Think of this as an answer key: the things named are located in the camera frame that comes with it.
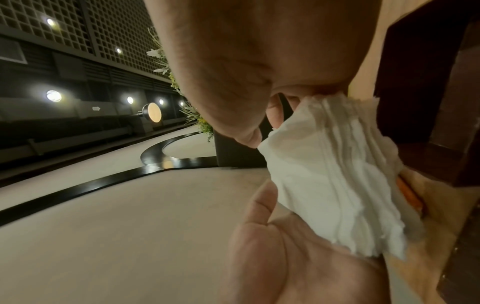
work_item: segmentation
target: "skin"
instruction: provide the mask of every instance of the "skin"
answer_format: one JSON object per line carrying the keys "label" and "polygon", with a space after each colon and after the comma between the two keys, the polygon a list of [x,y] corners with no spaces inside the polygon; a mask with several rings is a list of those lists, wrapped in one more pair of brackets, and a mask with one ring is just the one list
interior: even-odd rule
{"label": "skin", "polygon": [[[171,70],[213,128],[256,148],[267,115],[283,122],[306,95],[346,91],[372,41],[381,0],[145,0]],[[315,235],[297,215],[268,223],[272,182],[249,203],[229,247],[223,304],[390,303],[383,258]]]}
{"label": "skin", "polygon": [[390,303],[383,258],[351,255],[294,213],[268,223],[277,197],[267,181],[249,202],[230,240],[221,303]]}
{"label": "skin", "polygon": [[277,93],[345,91],[372,41],[381,0],[145,0],[185,96],[213,128],[250,147]]}

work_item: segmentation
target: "white tissue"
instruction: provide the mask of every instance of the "white tissue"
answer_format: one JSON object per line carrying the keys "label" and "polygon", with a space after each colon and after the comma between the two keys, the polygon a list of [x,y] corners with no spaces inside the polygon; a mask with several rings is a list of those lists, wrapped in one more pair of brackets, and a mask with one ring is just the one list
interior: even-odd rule
{"label": "white tissue", "polygon": [[304,98],[258,149],[278,201],[314,232],[362,256],[404,258],[422,223],[396,186],[396,145],[377,128],[378,100]]}

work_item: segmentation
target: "palm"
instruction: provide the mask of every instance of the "palm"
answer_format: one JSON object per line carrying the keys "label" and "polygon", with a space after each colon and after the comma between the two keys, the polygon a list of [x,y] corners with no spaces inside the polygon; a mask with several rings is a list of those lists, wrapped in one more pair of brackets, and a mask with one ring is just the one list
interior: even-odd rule
{"label": "palm", "polygon": [[[250,208],[247,217],[259,219],[259,212],[265,209]],[[239,304],[375,304],[389,303],[388,288],[382,259],[351,255],[292,213],[266,225],[247,220],[235,231],[222,298]]]}

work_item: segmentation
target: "curved black border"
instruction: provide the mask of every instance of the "curved black border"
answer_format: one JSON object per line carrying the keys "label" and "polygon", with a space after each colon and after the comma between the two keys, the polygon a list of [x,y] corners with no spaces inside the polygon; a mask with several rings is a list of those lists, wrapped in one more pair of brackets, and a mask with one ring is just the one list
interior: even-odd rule
{"label": "curved black border", "polygon": [[163,148],[174,141],[183,139],[188,136],[196,135],[199,132],[189,133],[173,137],[159,142],[146,149],[140,156],[145,166],[116,173],[113,175],[101,177],[77,186],[63,189],[45,196],[21,203],[10,208],[0,211],[0,227],[26,216],[32,215],[39,211],[48,209],[82,195],[92,193],[107,187],[111,187],[126,181],[137,179],[154,173],[183,170],[183,169],[200,169],[218,167],[217,158],[197,157],[197,158],[174,158],[166,156]]}

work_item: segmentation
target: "grid panel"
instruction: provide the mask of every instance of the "grid panel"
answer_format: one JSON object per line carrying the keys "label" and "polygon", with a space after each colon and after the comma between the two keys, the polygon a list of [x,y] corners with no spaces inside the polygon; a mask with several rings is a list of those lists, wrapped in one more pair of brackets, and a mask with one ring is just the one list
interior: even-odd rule
{"label": "grid panel", "polygon": [[0,0],[0,24],[94,53],[78,0]]}
{"label": "grid panel", "polygon": [[87,0],[87,4],[100,56],[151,74],[159,68],[146,55],[156,47],[148,33],[152,22],[143,0]]}

